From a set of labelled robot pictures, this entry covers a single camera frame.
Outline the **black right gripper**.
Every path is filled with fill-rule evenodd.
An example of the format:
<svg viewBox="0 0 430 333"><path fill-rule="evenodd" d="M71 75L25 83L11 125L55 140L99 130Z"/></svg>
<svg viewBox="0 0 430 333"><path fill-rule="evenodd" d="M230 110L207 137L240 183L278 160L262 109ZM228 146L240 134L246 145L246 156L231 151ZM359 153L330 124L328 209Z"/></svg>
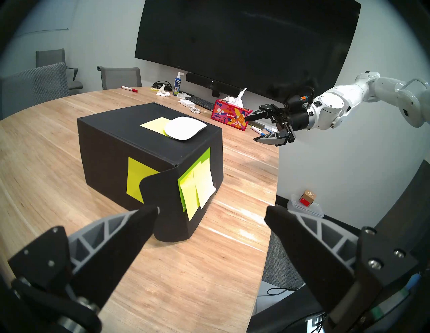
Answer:
<svg viewBox="0 0 430 333"><path fill-rule="evenodd" d="M291 113L286 108L278 108L274 104L264 104L245 117L246 122L260 119L270 119L275 123L278 132L255 137L253 140L276 147L293 143L296 139L296 132L306 129L309 125L309 115L305 107L298 112Z"/></svg>

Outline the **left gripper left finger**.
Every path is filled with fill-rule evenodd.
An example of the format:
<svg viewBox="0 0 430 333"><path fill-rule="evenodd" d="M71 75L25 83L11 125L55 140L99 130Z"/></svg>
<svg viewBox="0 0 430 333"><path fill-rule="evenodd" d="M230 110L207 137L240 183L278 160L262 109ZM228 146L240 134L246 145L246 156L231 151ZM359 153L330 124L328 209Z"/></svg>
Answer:
<svg viewBox="0 0 430 333"><path fill-rule="evenodd" d="M103 308L143 245L160 208L101 218L67 236L54 226L9 260L15 280L7 291L7 316L98 316L82 297Z"/></svg>

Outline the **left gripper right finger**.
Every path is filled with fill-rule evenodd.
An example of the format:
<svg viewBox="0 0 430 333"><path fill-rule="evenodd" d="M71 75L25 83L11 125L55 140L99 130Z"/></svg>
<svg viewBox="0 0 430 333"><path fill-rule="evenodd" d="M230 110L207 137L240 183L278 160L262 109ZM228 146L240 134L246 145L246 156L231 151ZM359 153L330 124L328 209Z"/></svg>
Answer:
<svg viewBox="0 0 430 333"><path fill-rule="evenodd" d="M327 313L325 323L380 320L383 312L373 309L404 289L418 268L410 252L369 226L357 237L282 206L268 206L265 223Z"/></svg>

